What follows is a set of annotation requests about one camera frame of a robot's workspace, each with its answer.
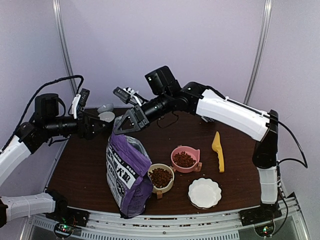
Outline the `aluminium corner post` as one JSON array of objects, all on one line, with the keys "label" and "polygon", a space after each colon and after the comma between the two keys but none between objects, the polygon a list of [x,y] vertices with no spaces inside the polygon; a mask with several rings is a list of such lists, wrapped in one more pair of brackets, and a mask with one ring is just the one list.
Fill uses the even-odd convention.
[{"label": "aluminium corner post", "polygon": [[60,41],[60,47],[62,51],[62,58],[65,66],[65,70],[68,76],[73,76],[73,69],[68,51],[67,39],[65,35],[63,16],[61,11],[61,1],[52,0],[53,15],[56,23],[57,33]]},{"label": "aluminium corner post", "polygon": [[256,49],[256,54],[253,62],[253,67],[249,79],[249,83],[247,86],[246,94],[244,97],[243,103],[248,105],[250,103],[250,99],[253,94],[253,90],[255,87],[255,83],[258,78],[262,58],[263,58],[263,53],[264,49],[266,46],[268,34],[269,34],[269,29],[270,29],[270,22],[272,18],[272,6],[273,6],[273,1],[272,0],[265,0],[264,1],[264,8],[263,8],[263,15],[262,15],[262,21],[261,21],[261,26],[260,26],[260,33],[259,33],[259,39],[258,39],[258,44],[257,44],[257,49]]}]

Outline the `aluminium front rail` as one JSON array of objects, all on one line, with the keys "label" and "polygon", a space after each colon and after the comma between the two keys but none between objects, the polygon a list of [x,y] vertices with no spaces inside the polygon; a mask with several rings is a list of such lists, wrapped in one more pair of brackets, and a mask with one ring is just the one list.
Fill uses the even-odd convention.
[{"label": "aluminium front rail", "polygon": [[262,240],[262,226],[275,224],[273,240],[310,239],[295,197],[279,202],[282,216],[243,225],[238,210],[182,215],[140,215],[123,219],[117,213],[90,211],[86,226],[77,226],[70,240]]}]

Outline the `blue white patterned bowl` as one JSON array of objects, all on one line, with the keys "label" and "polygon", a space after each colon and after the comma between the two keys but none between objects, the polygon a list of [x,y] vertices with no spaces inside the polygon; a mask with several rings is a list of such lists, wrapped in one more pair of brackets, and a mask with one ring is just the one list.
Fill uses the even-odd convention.
[{"label": "blue white patterned bowl", "polygon": [[213,118],[210,117],[202,117],[202,119],[206,122],[206,123],[213,123],[215,120]]}]

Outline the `yellow plastic scoop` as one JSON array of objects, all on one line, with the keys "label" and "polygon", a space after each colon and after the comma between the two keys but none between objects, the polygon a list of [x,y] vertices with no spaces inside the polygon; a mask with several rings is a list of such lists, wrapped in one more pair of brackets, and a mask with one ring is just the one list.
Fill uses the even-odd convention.
[{"label": "yellow plastic scoop", "polygon": [[221,145],[221,137],[220,133],[217,131],[214,135],[211,148],[214,152],[217,153],[218,158],[218,169],[220,173],[225,172],[225,162],[224,162],[224,155],[223,155],[223,148]]}]

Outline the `kibble in cream bowl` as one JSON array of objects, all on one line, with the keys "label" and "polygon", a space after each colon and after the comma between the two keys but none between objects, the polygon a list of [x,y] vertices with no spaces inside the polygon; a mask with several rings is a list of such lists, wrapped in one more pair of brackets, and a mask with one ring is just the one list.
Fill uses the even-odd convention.
[{"label": "kibble in cream bowl", "polygon": [[173,178],[173,175],[168,170],[160,167],[154,168],[148,174],[153,185],[158,189],[165,188]]}]

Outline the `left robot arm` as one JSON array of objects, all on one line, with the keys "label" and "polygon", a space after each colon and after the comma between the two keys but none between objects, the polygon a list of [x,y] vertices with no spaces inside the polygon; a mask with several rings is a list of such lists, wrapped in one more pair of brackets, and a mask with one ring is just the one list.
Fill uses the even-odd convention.
[{"label": "left robot arm", "polygon": [[[85,90],[77,106],[70,115],[60,115],[59,107],[64,102],[56,93],[45,93],[34,100],[34,113],[30,120],[18,124],[9,144],[0,154],[0,182],[4,183],[14,169],[33,155],[44,143],[54,144],[53,138],[68,138],[77,135],[79,138],[92,140],[94,137],[112,126],[98,116],[82,111],[89,91]],[[68,200],[55,190],[40,194],[0,198],[0,225],[17,218],[36,214],[48,214],[57,217],[61,222],[72,218]]]}]

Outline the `aluminium corner post left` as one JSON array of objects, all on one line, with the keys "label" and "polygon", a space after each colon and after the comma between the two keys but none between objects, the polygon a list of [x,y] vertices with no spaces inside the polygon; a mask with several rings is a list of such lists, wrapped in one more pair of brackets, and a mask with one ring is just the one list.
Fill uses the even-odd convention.
[{"label": "aluminium corner post left", "polygon": [[61,1],[52,0],[53,15],[56,23],[57,33],[60,41],[60,47],[62,51],[62,58],[65,66],[65,70],[68,76],[73,76],[73,69],[68,51],[67,39],[65,35],[63,16],[61,11]]}]

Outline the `wooden stand under cream bowl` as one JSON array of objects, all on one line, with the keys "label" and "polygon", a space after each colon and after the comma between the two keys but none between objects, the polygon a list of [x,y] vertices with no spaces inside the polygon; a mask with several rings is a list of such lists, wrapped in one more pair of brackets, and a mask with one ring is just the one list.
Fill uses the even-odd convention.
[{"label": "wooden stand under cream bowl", "polygon": [[157,200],[169,199],[169,198],[173,197],[174,194],[175,194],[175,192],[172,190],[169,190],[167,192],[163,192],[163,191],[158,190],[155,192]]}]

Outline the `purple pet food bag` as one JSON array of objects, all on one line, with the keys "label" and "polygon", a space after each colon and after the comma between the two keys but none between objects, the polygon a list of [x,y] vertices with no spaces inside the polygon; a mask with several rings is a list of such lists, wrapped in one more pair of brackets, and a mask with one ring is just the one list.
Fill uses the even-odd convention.
[{"label": "purple pet food bag", "polygon": [[111,133],[106,147],[106,180],[124,219],[145,212],[153,184],[148,176],[152,161],[136,138]]}]

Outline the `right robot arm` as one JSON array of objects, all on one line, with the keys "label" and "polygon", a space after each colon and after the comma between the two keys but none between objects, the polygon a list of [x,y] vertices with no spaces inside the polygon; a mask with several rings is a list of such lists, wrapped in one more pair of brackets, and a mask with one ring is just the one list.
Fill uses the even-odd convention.
[{"label": "right robot arm", "polygon": [[256,216],[261,221],[268,220],[278,209],[278,113],[256,110],[194,81],[181,87],[166,65],[145,78],[156,97],[143,105],[134,104],[115,125],[114,133],[138,132],[169,112],[181,111],[216,120],[247,134],[256,141],[252,162],[257,167],[261,189]]}]

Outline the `kibble in pink bowl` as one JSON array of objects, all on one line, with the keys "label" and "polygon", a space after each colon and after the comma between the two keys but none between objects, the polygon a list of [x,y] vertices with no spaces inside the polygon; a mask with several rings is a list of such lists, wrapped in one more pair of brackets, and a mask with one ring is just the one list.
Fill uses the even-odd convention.
[{"label": "kibble in pink bowl", "polygon": [[190,168],[196,163],[196,160],[185,151],[182,151],[173,156],[173,162],[182,168]]}]

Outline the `white scalloped dish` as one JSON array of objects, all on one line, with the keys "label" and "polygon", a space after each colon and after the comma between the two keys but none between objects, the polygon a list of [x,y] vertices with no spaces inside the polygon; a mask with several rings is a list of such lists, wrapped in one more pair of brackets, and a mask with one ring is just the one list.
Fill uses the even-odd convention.
[{"label": "white scalloped dish", "polygon": [[222,189],[210,178],[195,179],[188,187],[187,196],[198,209],[210,209],[222,199]]}]

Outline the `dark bowl white inside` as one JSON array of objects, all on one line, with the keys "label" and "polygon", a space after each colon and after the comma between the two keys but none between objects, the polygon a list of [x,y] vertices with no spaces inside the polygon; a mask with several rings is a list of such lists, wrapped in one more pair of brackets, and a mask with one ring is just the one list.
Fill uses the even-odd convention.
[{"label": "dark bowl white inside", "polygon": [[114,121],[115,119],[115,114],[111,111],[105,111],[105,112],[102,112],[98,115],[99,119],[101,121],[105,121],[107,123],[111,123],[112,121]]}]

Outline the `pink pet bowl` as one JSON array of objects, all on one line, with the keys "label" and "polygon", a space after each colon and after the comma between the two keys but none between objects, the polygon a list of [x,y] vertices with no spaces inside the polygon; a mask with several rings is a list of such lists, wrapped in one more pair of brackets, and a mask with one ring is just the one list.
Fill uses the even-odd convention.
[{"label": "pink pet bowl", "polygon": [[180,173],[200,172],[202,169],[200,153],[199,149],[190,146],[176,147],[170,155],[173,170]]}]

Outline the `cream pet bowl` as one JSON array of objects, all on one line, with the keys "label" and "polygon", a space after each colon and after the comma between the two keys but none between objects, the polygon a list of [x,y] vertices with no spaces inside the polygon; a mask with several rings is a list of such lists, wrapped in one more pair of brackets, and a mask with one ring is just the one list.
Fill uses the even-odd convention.
[{"label": "cream pet bowl", "polygon": [[163,163],[152,164],[148,170],[148,176],[153,184],[152,193],[166,193],[174,185],[175,173],[173,169]]}]

